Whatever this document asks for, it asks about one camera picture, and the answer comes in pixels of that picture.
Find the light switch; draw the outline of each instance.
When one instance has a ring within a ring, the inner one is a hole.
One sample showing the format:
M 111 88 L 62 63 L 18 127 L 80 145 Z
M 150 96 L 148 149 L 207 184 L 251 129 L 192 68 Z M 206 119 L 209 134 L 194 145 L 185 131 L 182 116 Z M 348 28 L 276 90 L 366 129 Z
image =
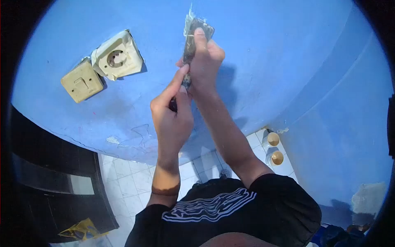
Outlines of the light switch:
M 103 90 L 103 84 L 88 58 L 84 59 L 60 81 L 77 103 Z
M 143 65 L 143 58 L 128 30 L 101 44 L 91 57 L 93 69 L 112 81 L 140 72 Z

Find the scraper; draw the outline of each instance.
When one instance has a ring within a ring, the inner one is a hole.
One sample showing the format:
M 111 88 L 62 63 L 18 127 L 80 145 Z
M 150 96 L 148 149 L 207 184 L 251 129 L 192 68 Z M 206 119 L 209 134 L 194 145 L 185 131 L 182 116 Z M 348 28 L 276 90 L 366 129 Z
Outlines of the scraper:
M 187 23 L 187 20 L 186 20 L 185 27 L 187 27 L 188 25 L 189 25 L 189 30 L 186 33 L 184 55 L 182 57 L 183 64 L 190 64 L 192 62 L 192 59 L 195 57 L 196 46 L 195 46 L 194 33 L 197 28 L 200 27 L 203 29 L 207 41 L 209 41 L 214 34 L 214 28 L 212 26 L 208 25 L 202 19 L 193 18 L 190 23 Z M 191 86 L 191 76 L 190 76 L 189 72 L 184 76 L 184 79 L 182 80 L 181 85 L 184 86 L 187 90 Z M 171 99 L 171 101 L 169 103 L 169 108 L 172 111 L 177 112 L 177 103 L 176 103 L 175 98 Z

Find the paint scraper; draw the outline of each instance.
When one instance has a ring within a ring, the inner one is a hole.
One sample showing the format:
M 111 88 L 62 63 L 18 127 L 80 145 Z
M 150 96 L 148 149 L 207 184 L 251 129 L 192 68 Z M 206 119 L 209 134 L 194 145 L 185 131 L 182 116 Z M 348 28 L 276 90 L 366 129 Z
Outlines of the paint scraper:
M 206 23 L 205 20 L 192 17 L 193 13 L 191 11 L 185 18 L 184 35 L 186 36 L 184 54 L 182 57 L 183 64 L 190 64 L 192 59 L 195 57 L 196 46 L 194 33 L 197 28 L 202 28 L 206 36 L 207 41 L 211 39 L 214 34 L 214 28 Z M 182 84 L 187 90 L 191 86 L 191 76 L 189 72 L 184 76 Z M 175 98 L 172 98 L 169 104 L 169 108 L 177 112 L 177 103 Z

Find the blue wall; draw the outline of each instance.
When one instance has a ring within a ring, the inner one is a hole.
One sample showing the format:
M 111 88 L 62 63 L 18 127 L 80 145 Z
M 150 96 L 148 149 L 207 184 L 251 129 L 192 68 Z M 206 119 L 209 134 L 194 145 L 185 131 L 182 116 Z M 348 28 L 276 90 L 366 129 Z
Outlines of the blue wall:
M 191 2 L 59 0 L 27 44 L 12 104 L 42 128 L 76 145 L 129 160 L 155 163 L 156 133 L 149 102 L 173 77 Z M 331 53 L 351 1 L 197 1 L 193 10 L 215 27 L 226 51 L 218 91 L 245 134 L 286 108 Z M 60 79 L 106 39 L 130 29 L 147 71 L 108 81 L 76 104 Z M 214 149 L 194 106 L 195 128 L 185 162 Z M 107 141 L 115 138 L 120 144 Z
M 362 183 L 389 184 L 387 109 L 391 75 L 378 39 L 357 8 L 331 54 L 291 104 L 269 124 L 299 183 L 321 205 L 323 222 L 351 224 Z
M 155 163 L 149 102 L 177 70 L 189 7 L 189 0 L 56 1 L 26 46 L 12 104 L 76 145 Z M 348 0 L 202 0 L 193 10 L 215 27 L 213 38 L 226 52 L 217 88 L 238 126 L 245 134 L 267 124 L 289 128 L 281 138 L 300 183 L 322 205 L 324 221 L 347 224 L 360 184 L 388 184 L 391 168 L 391 78 L 363 15 Z M 130 29 L 147 70 L 106 80 L 103 91 L 76 104 L 60 79 L 123 29 Z M 192 106 L 195 127 L 181 162 L 214 149 Z

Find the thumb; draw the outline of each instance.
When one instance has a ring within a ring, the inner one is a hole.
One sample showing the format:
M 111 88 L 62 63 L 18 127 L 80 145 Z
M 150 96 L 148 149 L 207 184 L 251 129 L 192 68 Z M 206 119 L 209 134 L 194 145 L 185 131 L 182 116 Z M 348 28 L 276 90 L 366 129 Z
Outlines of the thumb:
M 207 49 L 207 39 L 204 35 L 204 31 L 201 27 L 197 28 L 194 33 L 196 51 L 206 52 Z
M 175 95 L 177 101 L 177 115 L 180 114 L 183 117 L 192 115 L 191 111 L 191 99 L 184 86 L 181 85 L 179 91 Z

